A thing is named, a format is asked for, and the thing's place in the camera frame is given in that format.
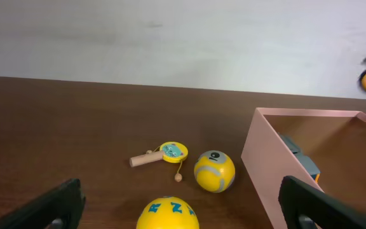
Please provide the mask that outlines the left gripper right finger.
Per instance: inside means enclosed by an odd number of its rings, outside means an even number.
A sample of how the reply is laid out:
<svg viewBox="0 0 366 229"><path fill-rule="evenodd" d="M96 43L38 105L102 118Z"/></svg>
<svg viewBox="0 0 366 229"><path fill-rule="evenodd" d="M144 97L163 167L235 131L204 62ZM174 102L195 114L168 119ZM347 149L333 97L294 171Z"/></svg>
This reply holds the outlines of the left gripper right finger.
<svg viewBox="0 0 366 229"><path fill-rule="evenodd" d="M366 229L366 215L294 176L281 182L278 201L288 228Z"/></svg>

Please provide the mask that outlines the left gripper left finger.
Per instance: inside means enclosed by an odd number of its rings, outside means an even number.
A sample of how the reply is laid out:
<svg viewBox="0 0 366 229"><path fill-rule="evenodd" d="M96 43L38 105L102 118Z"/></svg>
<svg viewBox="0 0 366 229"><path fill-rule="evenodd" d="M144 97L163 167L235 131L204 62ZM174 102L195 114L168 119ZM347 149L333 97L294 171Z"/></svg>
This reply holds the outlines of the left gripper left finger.
<svg viewBox="0 0 366 229"><path fill-rule="evenodd" d="M79 179L69 179L25 205L0 217L0 229L46 228L59 220L77 228L86 203Z"/></svg>

